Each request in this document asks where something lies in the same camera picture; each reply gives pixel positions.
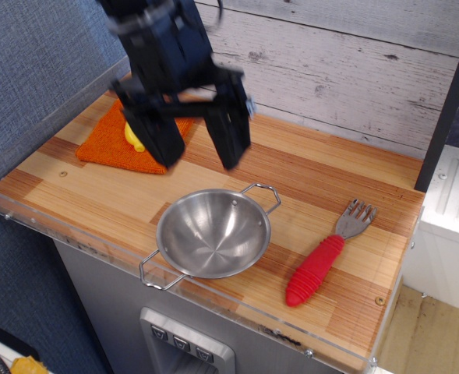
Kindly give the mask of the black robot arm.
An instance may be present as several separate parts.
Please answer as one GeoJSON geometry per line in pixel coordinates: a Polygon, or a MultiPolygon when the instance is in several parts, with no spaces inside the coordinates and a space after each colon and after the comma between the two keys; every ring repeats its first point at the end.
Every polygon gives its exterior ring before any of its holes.
{"type": "Polygon", "coordinates": [[[121,42],[131,77],[113,91],[133,133],[156,162],[185,151],[178,118],[203,118],[223,167],[235,168],[251,144],[255,111],[243,72],[216,65],[193,1],[102,1],[108,29],[121,42]]]}

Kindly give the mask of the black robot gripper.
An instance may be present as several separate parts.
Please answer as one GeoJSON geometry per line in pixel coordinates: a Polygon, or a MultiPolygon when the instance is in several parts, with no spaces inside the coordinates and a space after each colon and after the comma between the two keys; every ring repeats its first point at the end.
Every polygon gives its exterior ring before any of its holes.
{"type": "MultiPolygon", "coordinates": [[[[235,102],[243,115],[237,110],[215,108],[204,115],[204,120],[224,169],[237,167],[251,145],[248,116],[254,115],[256,106],[242,86],[243,71],[215,64],[202,20],[193,15],[156,19],[134,15],[125,19],[111,17],[108,28],[122,42],[146,92],[177,94],[190,88],[215,86],[219,95],[235,102]]],[[[185,151],[185,142],[173,118],[135,114],[128,108],[123,109],[123,114],[158,164],[171,168],[177,163],[185,151]]]]}

